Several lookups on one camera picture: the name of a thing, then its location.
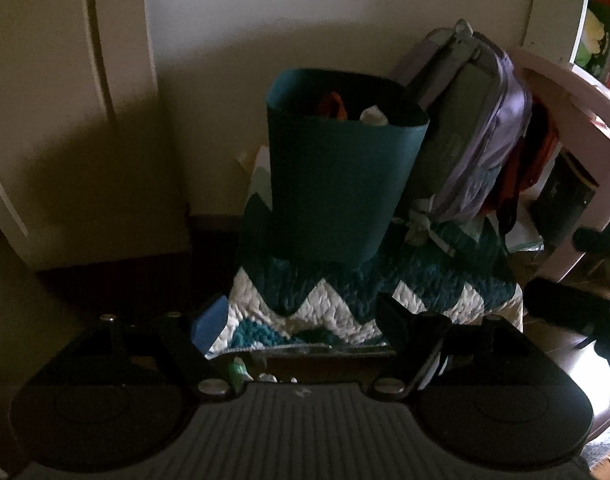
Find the red plastic bag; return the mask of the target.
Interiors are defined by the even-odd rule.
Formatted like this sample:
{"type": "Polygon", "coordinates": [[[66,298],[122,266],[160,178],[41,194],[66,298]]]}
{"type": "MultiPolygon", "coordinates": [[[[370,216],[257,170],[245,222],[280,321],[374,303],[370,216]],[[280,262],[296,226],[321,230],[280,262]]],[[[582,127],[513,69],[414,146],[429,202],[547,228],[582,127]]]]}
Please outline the red plastic bag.
{"type": "Polygon", "coordinates": [[[322,103],[321,114],[323,118],[345,122],[347,111],[341,96],[337,92],[331,92],[322,103]]]}

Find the teal trash bin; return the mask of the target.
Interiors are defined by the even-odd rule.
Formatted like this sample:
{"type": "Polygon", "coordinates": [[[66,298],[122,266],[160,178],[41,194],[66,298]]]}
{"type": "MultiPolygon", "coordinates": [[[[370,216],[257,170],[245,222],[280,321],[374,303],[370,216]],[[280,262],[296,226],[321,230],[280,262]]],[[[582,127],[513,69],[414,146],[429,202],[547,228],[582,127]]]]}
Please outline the teal trash bin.
{"type": "Polygon", "coordinates": [[[285,70],[266,98],[273,228],[284,257],[355,266],[378,251],[429,120],[405,87],[367,74],[285,70]],[[337,92],[345,122],[322,117],[337,92]],[[359,120],[377,106],[389,120],[359,120]]]}

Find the white crumpled paper trash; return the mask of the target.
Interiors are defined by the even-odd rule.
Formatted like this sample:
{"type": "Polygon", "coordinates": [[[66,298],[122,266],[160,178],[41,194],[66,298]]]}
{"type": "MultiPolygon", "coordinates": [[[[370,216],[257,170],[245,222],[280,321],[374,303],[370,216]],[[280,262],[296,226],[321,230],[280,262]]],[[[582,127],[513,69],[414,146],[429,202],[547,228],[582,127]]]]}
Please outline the white crumpled paper trash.
{"type": "Polygon", "coordinates": [[[383,127],[389,124],[389,120],[385,114],[375,105],[363,110],[359,120],[362,124],[372,127],[383,127]]]}

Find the green tube on floor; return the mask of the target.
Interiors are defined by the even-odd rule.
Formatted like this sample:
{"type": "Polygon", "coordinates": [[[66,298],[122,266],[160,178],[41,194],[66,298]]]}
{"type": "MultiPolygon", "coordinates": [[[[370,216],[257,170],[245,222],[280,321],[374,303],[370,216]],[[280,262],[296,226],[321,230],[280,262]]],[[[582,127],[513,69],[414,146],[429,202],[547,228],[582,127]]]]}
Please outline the green tube on floor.
{"type": "Polygon", "coordinates": [[[247,371],[243,359],[235,356],[228,364],[228,375],[236,393],[240,393],[248,382],[254,382],[254,378],[247,371]]]}

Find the teal white chevron quilt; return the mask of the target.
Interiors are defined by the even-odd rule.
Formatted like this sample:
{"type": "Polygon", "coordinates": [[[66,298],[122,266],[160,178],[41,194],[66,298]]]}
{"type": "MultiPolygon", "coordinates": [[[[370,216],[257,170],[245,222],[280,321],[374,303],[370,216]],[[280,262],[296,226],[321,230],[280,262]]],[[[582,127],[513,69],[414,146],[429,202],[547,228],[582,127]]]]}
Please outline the teal white chevron quilt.
{"type": "Polygon", "coordinates": [[[375,303],[385,294],[412,313],[437,312],[456,324],[497,313],[523,326],[523,292],[487,218],[434,223],[418,245],[393,222],[377,253],[349,268],[281,259],[271,247],[273,212],[253,194],[243,216],[243,256],[227,298],[226,321],[206,354],[271,347],[382,346],[375,303]]]}

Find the beige door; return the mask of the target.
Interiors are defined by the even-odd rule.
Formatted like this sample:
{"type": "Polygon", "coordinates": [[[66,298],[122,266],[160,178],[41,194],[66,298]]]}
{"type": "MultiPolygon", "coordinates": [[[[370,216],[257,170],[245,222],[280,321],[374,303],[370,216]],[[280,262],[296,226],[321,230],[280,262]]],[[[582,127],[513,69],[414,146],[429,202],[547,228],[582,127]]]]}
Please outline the beige door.
{"type": "Polygon", "coordinates": [[[0,229],[32,269],[164,246],[145,0],[0,0],[0,229]]]}

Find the purple grey backpack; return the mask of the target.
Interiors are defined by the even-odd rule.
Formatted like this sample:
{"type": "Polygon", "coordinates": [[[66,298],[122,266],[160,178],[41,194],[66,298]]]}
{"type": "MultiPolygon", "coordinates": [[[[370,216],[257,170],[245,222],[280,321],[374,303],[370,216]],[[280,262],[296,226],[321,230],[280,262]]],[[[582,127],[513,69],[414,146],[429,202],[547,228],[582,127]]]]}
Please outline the purple grey backpack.
{"type": "Polygon", "coordinates": [[[529,122],[532,95],[510,56],[459,20],[432,30],[391,77],[429,118],[399,211],[472,220],[529,122]]]}

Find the pink white shelf unit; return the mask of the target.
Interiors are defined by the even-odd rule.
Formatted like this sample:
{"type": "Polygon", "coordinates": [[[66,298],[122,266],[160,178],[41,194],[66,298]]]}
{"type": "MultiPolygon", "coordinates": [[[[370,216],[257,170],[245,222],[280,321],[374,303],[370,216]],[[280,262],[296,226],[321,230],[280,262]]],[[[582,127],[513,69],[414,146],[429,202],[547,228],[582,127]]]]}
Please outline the pink white shelf unit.
{"type": "Polygon", "coordinates": [[[518,74],[548,107],[560,142],[597,181],[574,228],[610,223],[610,91],[574,64],[589,0],[533,0],[523,44],[510,51],[518,74]]]}

